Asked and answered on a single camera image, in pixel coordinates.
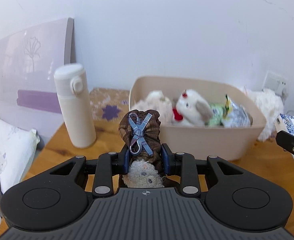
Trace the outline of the blue white tissue pack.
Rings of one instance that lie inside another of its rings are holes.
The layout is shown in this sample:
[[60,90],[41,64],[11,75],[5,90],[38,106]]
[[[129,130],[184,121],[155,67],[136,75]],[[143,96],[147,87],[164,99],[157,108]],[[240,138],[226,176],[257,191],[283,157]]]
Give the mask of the blue white tissue pack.
[[294,136],[294,116],[280,114],[276,118],[276,120],[274,122],[274,126],[275,126],[277,132],[285,131],[285,132]]

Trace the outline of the silver yellow snack packet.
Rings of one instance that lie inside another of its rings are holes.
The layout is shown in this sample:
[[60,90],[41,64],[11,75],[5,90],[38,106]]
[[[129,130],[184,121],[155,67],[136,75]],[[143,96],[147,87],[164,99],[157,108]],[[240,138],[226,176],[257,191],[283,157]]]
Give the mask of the silver yellow snack packet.
[[222,124],[225,128],[250,127],[251,118],[243,106],[237,105],[226,94]]

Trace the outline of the green snack packet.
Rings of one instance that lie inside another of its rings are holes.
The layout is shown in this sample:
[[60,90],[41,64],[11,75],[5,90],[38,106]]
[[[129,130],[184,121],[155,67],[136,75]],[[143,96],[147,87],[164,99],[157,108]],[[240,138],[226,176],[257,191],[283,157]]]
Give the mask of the green snack packet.
[[209,127],[223,126],[225,105],[222,103],[210,103],[209,106],[213,112],[213,116],[207,122],[207,126]]

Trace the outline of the white brown plush cat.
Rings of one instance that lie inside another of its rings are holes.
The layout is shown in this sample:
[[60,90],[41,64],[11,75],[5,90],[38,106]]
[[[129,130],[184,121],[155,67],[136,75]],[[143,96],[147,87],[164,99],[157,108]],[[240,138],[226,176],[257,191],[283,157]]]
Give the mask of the white brown plush cat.
[[209,103],[195,90],[186,89],[176,101],[172,122],[180,126],[203,127],[214,113]]

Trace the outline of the brown dressed plush bear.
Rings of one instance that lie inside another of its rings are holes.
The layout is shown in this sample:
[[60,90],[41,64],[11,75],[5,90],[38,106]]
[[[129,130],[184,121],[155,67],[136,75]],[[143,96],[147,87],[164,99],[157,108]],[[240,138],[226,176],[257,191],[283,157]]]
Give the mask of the brown dressed plush bear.
[[128,112],[119,124],[119,134],[129,150],[129,169],[122,176],[131,188],[162,188],[160,114],[156,110]]

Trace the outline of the white fluffy plush toy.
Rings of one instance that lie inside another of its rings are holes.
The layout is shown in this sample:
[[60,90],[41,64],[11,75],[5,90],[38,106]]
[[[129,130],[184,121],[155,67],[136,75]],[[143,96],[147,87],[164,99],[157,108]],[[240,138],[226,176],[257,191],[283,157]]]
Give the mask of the white fluffy plush toy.
[[275,120],[284,111],[281,97],[268,88],[264,88],[261,91],[251,91],[244,87],[242,92],[255,103],[267,121],[263,131],[258,136],[258,141],[268,140],[275,131]]

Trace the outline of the white printed pillow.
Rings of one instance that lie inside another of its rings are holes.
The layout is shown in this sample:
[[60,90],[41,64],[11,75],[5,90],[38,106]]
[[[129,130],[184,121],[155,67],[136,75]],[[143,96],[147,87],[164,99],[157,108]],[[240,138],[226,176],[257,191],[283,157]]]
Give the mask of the white printed pillow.
[[18,184],[29,170],[40,138],[0,119],[0,185],[2,193]]

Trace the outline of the beige plastic storage bin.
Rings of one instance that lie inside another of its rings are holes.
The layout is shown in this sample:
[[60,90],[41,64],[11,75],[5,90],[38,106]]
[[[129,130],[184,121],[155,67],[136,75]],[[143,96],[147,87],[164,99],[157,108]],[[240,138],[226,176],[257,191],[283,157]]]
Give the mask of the beige plastic storage bin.
[[229,96],[244,107],[252,117],[252,125],[240,128],[188,127],[161,123],[159,138],[172,152],[187,152],[196,159],[217,155],[226,160],[241,158],[256,142],[265,128],[266,118],[256,104],[241,90],[226,83],[183,77],[141,76],[133,84],[129,95],[129,109],[153,90],[160,90],[170,100],[178,98],[186,89],[194,89],[208,102],[224,103]]

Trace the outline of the floral patterned table mat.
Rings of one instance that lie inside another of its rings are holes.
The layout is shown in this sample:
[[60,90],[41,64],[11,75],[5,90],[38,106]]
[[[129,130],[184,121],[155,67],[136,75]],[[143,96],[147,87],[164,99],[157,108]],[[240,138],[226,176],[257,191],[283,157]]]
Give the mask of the floral patterned table mat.
[[129,93],[123,89],[94,88],[90,92],[93,120],[120,122],[129,111]]

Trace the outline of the lilac headboard panel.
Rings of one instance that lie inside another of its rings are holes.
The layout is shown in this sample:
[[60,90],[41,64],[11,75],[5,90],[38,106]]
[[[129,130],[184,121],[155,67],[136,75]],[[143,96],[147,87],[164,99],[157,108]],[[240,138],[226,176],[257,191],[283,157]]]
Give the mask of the lilac headboard panel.
[[0,119],[43,138],[61,126],[54,72],[70,63],[73,29],[63,18],[0,40]]

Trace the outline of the white thermos bottle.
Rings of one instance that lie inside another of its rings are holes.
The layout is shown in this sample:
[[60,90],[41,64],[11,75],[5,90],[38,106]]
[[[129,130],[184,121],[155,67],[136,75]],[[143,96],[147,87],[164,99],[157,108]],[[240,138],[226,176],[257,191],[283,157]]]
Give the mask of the white thermos bottle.
[[87,76],[83,65],[72,63],[55,70],[59,106],[71,143],[88,148],[96,140]]

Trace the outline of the pink knitted cloth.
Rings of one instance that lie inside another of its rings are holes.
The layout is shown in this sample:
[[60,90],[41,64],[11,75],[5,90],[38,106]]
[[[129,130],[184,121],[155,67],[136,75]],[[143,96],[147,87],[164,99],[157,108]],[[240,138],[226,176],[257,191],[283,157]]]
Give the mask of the pink knitted cloth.
[[131,110],[147,111],[155,110],[159,113],[159,121],[161,124],[172,123],[173,112],[172,102],[166,97],[161,90],[153,90],[148,96],[135,103]]

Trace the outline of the white wall switch socket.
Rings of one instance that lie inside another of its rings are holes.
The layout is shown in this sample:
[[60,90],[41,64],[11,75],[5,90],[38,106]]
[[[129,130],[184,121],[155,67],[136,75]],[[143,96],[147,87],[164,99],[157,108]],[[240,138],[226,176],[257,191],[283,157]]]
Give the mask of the white wall switch socket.
[[283,99],[288,97],[288,80],[272,71],[267,71],[263,82],[263,89],[270,89]]

